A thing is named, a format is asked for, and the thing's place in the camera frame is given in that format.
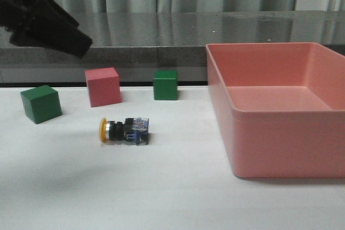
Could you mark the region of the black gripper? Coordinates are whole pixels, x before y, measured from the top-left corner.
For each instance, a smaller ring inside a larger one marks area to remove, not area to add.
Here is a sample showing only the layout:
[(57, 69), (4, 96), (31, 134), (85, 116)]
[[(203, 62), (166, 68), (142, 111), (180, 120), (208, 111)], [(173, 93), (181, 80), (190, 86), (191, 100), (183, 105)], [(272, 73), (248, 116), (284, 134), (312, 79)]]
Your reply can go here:
[(1, 0), (1, 27), (16, 46), (39, 46), (82, 58), (92, 39), (54, 0)]

